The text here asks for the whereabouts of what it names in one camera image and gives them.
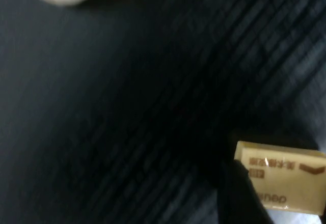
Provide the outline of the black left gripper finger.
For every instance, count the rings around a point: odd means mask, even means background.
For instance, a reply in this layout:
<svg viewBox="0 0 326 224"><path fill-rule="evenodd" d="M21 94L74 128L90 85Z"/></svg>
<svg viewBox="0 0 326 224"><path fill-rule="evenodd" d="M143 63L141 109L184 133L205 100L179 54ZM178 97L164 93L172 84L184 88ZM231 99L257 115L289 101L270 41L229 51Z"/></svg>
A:
<svg viewBox="0 0 326 224"><path fill-rule="evenodd" d="M218 223L270 223L249 171L238 160L221 162L216 205Z"/></svg>

